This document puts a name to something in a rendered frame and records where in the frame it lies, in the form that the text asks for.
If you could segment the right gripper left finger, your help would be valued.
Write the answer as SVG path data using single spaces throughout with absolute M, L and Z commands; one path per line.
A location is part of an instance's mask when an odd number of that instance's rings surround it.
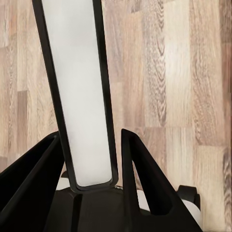
M 64 162 L 56 131 L 0 173 L 0 232 L 43 232 Z

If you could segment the hardback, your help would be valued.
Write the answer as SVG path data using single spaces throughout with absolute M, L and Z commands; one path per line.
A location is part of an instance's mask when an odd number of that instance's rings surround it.
M 102 0 L 32 0 L 71 189 L 118 181 Z

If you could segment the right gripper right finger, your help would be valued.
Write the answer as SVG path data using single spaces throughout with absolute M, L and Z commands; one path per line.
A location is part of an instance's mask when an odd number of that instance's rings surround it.
M 121 129 L 125 232 L 203 232 L 140 137 Z M 140 213 L 134 161 L 151 216 Z

